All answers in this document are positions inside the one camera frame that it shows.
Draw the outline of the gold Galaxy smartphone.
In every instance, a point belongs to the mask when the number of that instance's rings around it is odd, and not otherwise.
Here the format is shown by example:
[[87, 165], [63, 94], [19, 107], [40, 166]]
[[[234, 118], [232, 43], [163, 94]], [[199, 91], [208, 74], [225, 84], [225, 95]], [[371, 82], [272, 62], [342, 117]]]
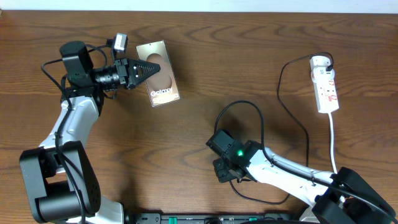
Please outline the gold Galaxy smartphone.
[[136, 50], [140, 60], [160, 66], [160, 71], [146, 80], [151, 105], [157, 107], [178, 101], [180, 93], [165, 42], [138, 45]]

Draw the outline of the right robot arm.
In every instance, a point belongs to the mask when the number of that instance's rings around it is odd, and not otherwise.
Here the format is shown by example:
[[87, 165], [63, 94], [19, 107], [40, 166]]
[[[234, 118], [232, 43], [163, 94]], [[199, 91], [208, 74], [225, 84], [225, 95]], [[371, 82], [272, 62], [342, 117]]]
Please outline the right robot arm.
[[219, 155], [221, 183], [247, 177], [282, 189], [309, 206], [320, 223], [397, 223], [394, 209], [355, 171], [337, 173], [292, 162], [256, 141], [245, 144], [218, 130], [206, 145]]

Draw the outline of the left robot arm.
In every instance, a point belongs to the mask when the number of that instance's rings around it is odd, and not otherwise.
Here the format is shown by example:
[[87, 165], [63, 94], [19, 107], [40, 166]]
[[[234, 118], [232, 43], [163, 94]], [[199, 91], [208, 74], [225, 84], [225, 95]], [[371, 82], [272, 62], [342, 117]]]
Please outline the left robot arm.
[[90, 52], [102, 52], [76, 40], [61, 46], [66, 74], [60, 89], [60, 116], [39, 147], [23, 151], [19, 164], [31, 214], [37, 223], [131, 223], [123, 204], [102, 196], [85, 151], [107, 92], [134, 89], [160, 72], [157, 63], [117, 58], [125, 40], [109, 39], [113, 64], [95, 68]]

